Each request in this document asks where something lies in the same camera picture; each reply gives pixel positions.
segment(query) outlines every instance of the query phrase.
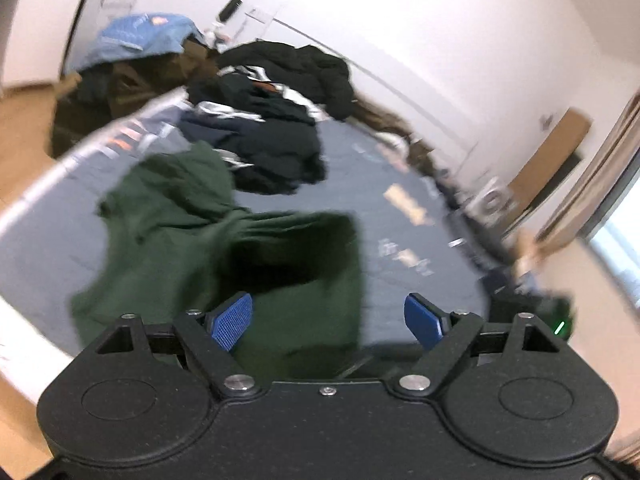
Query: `window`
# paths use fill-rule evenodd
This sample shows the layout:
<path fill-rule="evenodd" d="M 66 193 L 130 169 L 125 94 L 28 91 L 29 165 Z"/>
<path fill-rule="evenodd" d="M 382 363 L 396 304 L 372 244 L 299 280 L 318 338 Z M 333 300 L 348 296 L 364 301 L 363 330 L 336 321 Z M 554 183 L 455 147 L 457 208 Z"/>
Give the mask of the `window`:
<path fill-rule="evenodd" d="M 604 199 L 584 234 L 640 308 L 640 152 Z"/>

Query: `white fan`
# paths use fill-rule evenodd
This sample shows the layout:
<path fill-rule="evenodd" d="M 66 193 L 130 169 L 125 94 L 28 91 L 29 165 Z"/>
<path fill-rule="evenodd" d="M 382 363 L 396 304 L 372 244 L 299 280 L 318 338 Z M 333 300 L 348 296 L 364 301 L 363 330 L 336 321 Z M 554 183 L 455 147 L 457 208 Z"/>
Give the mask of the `white fan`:
<path fill-rule="evenodd" d="M 513 193 L 494 176 L 465 205 L 465 212 L 487 227 L 496 225 L 513 207 Z"/>

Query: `brown cardboard panel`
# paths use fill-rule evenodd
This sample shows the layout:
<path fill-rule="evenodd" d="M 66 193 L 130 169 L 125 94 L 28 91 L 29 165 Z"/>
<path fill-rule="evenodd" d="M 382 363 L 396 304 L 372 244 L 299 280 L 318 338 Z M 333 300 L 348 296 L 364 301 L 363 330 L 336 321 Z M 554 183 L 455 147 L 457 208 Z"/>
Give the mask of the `brown cardboard panel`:
<path fill-rule="evenodd" d="M 509 188 L 518 201 L 511 213 L 517 218 L 546 183 L 556 174 L 562 163 L 580 145 L 591 127 L 591 120 L 569 108 L 524 168 L 511 181 Z"/>

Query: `blue textured pad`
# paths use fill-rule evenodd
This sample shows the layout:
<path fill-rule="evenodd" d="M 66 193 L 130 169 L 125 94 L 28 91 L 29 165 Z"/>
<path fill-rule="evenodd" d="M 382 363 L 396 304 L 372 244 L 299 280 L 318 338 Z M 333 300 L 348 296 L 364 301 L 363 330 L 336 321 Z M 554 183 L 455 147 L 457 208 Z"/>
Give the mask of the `blue textured pad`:
<path fill-rule="evenodd" d="M 249 328 L 254 313 L 254 302 L 250 294 L 244 294 L 222 312 L 218 313 L 218 309 L 213 311 L 214 317 L 207 325 L 210 326 L 211 337 L 229 352 Z"/>
<path fill-rule="evenodd" d="M 404 323 L 426 351 L 444 336 L 440 319 L 411 295 L 404 300 Z"/>

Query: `blue gripper pad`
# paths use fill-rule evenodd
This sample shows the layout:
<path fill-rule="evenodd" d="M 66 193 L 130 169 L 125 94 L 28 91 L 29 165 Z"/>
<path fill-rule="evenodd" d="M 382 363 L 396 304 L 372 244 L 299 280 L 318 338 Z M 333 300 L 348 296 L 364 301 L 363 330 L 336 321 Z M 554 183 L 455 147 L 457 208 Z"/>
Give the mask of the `blue gripper pad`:
<path fill-rule="evenodd" d="M 444 337 L 449 328 L 447 317 L 419 294 L 409 294 L 404 300 L 404 323 L 426 351 Z"/>
<path fill-rule="evenodd" d="M 246 292 L 238 292 L 205 316 L 205 328 L 212 339 L 229 352 L 251 325 L 254 301 Z"/>

